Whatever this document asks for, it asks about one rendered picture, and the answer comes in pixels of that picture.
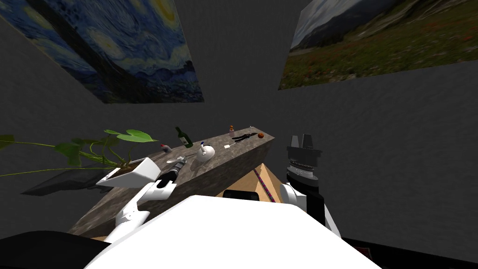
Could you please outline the black scissors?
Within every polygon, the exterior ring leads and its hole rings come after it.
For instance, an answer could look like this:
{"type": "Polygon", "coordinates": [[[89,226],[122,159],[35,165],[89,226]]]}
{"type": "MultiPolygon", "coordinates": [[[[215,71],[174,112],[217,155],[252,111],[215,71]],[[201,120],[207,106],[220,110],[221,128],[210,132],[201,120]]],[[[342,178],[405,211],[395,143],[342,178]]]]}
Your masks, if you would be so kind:
{"type": "Polygon", "coordinates": [[[232,139],[234,140],[235,143],[238,143],[240,141],[243,141],[243,140],[246,140],[246,139],[249,139],[255,135],[257,135],[258,133],[249,133],[249,134],[244,134],[244,135],[241,135],[241,136],[237,136],[237,137],[232,137],[232,139]]]}

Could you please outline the green wine bottle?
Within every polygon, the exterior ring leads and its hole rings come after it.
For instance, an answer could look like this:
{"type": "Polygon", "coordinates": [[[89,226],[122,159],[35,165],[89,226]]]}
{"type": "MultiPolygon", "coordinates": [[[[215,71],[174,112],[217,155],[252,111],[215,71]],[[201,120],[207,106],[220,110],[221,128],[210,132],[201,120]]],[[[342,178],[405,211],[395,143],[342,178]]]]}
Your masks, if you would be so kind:
{"type": "Polygon", "coordinates": [[[182,142],[185,148],[193,147],[193,142],[190,137],[184,133],[179,127],[175,127],[176,131],[178,132],[178,138],[182,142]]]}

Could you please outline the green plant in white pot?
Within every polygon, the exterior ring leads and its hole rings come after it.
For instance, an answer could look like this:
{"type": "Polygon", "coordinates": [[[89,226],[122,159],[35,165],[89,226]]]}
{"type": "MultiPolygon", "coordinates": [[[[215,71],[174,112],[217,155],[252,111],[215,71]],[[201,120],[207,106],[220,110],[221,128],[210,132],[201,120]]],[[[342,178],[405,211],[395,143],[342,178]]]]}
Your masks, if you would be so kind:
{"type": "Polygon", "coordinates": [[[50,148],[67,158],[68,166],[60,170],[106,172],[96,184],[107,187],[141,188],[156,180],[161,170],[151,158],[133,160],[131,152],[123,158],[112,149],[120,141],[132,142],[135,148],[155,139],[134,129],[128,129],[125,134],[109,129],[104,132],[107,136],[100,140],[73,138],[70,142],[51,145],[50,148]]]}

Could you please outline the blue starry night painting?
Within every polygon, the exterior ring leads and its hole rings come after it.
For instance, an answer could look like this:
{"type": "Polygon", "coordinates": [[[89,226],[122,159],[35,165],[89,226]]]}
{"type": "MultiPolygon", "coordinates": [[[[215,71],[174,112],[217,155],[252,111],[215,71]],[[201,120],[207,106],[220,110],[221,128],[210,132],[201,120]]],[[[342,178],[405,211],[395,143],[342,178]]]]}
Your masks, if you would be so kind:
{"type": "Polygon", "coordinates": [[[174,0],[0,0],[0,18],[104,103],[204,101],[174,0]]]}

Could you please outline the mountain meadow landscape painting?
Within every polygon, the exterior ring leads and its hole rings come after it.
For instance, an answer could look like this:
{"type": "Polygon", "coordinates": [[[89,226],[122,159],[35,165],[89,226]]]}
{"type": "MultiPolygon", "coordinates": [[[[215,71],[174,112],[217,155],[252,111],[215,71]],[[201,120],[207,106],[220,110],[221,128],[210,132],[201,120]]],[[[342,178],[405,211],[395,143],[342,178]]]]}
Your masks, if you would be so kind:
{"type": "Polygon", "coordinates": [[[311,0],[279,90],[478,60],[478,0],[311,0]]]}

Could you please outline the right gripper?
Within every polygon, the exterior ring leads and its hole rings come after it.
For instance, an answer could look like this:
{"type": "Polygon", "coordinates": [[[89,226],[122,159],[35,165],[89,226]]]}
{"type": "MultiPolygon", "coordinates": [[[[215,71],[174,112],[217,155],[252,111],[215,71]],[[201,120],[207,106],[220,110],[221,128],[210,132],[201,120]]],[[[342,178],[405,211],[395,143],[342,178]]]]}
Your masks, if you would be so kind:
{"type": "Polygon", "coordinates": [[[299,147],[298,136],[293,135],[290,146],[287,146],[288,159],[299,164],[318,164],[322,151],[313,148],[311,134],[303,134],[301,148],[299,147]]]}

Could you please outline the grey stone table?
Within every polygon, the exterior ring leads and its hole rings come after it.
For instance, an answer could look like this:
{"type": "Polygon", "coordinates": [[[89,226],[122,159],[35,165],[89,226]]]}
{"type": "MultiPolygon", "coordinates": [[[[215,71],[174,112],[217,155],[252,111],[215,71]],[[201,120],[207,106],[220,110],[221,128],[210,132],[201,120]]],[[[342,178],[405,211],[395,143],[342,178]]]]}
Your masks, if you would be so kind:
{"type": "MultiPolygon", "coordinates": [[[[195,156],[188,159],[171,196],[166,200],[141,201],[138,209],[149,211],[147,220],[151,220],[189,196],[217,196],[264,161],[274,137],[263,134],[263,138],[255,135],[237,144],[228,134],[205,139],[204,143],[215,149],[213,158],[203,163],[195,156]]],[[[168,159],[195,154],[199,148],[199,142],[195,142],[190,149],[176,147],[168,155],[158,153],[151,157],[161,171],[166,172],[173,166],[167,163],[168,159]]],[[[116,214],[138,192],[139,189],[113,188],[68,232],[88,238],[106,236],[115,227],[116,214]]]]}

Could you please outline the white round teapot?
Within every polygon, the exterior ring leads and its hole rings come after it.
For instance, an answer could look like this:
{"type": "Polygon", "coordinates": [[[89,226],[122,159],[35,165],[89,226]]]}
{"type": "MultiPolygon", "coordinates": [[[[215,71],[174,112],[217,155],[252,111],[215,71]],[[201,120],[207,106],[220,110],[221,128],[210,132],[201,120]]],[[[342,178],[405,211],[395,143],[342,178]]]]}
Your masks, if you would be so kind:
{"type": "Polygon", "coordinates": [[[200,148],[196,153],[196,159],[199,162],[206,162],[215,155],[215,149],[210,145],[205,145],[204,142],[200,143],[200,148]]]}

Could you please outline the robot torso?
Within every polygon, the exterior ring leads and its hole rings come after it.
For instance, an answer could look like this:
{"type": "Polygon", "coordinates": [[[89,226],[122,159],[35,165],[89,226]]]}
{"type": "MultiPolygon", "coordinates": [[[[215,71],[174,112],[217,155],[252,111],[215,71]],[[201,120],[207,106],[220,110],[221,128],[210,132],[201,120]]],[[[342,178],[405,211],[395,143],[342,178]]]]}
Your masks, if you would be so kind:
{"type": "Polygon", "coordinates": [[[301,208],[194,195],[85,269],[380,269],[301,208]]]}

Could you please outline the grey spoon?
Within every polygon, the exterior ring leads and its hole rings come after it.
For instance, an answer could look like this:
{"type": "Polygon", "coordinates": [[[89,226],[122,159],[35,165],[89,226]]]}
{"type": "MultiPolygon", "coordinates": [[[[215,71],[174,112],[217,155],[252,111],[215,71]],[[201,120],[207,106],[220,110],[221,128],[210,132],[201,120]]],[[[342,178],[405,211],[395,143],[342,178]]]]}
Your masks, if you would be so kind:
{"type": "Polygon", "coordinates": [[[188,159],[194,156],[196,156],[196,154],[174,157],[174,158],[168,159],[167,163],[177,163],[177,162],[186,163],[188,159]]]}

